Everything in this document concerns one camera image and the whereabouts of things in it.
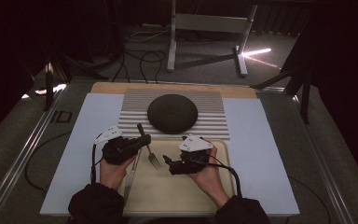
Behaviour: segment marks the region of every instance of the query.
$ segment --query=fork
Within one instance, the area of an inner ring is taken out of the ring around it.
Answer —
[[[142,124],[138,123],[136,126],[138,127],[138,130],[139,130],[139,133],[141,134],[141,136],[145,136],[144,127],[142,127]],[[159,163],[156,155],[154,153],[152,153],[152,151],[150,150],[149,145],[147,145],[147,150],[149,150],[149,156],[148,156],[149,161],[153,164],[153,166],[156,168],[156,170],[158,170],[158,168],[161,167],[161,164]]]

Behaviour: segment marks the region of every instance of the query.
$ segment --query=gray floor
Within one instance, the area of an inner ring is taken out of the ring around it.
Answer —
[[[188,38],[194,36],[185,32],[180,35]],[[206,35],[215,38],[223,36]],[[280,67],[296,42],[291,36],[251,34],[246,51],[270,48],[271,52],[248,59],[246,62],[249,76],[241,77],[237,64],[230,55],[233,47],[239,43],[239,37],[226,36],[227,39],[224,41],[208,42],[189,42],[179,38],[176,70],[172,73],[165,71],[167,62],[164,60],[158,74],[158,81],[254,85],[280,72]],[[168,46],[169,38],[162,35],[148,41],[129,41],[126,49],[162,50],[167,53]],[[142,52],[129,52],[139,57],[143,55]],[[149,54],[145,59],[156,60],[157,57]],[[143,79],[139,63],[139,60],[126,55],[125,64],[131,80]],[[142,67],[147,79],[153,81],[159,63],[142,63]],[[112,79],[118,68],[119,64],[115,64],[101,74]],[[124,72],[120,73],[117,80],[125,81]],[[29,176],[37,185],[45,187],[51,181],[69,134],[51,139],[72,130],[82,102],[96,81],[84,75],[76,76],[63,92],[56,110],[72,112],[73,117],[68,123],[50,123],[42,135],[38,145],[42,146],[45,142],[46,144],[34,154],[29,163]],[[284,87],[287,81],[288,79],[285,79],[273,86]],[[41,86],[43,86],[43,74],[36,77],[34,88],[39,89]],[[304,125],[299,118],[297,104],[291,99],[292,97],[281,94],[279,90],[259,91],[257,96],[266,109],[271,130],[286,172],[290,176],[301,212],[298,216],[290,217],[288,223],[329,223],[328,215],[331,219],[330,223],[358,223],[358,167],[319,98],[318,90],[311,89],[310,125]],[[43,114],[44,98],[35,96],[32,91],[29,94],[31,98],[19,101],[0,125],[0,183]],[[322,155],[322,161],[318,158],[318,152]],[[327,167],[327,177],[326,170],[321,169],[321,163],[322,166],[325,164]],[[342,209],[337,208],[336,203],[332,202],[336,194],[332,195],[335,189],[330,189],[332,182],[328,178],[329,175],[334,177],[333,184],[337,186],[338,195],[342,196],[345,210],[350,212],[349,217],[342,215]],[[43,200],[41,191],[31,188],[21,175],[2,207],[0,223],[66,223],[65,217],[40,216],[38,212]],[[283,217],[271,218],[272,223],[281,224],[286,221]]]

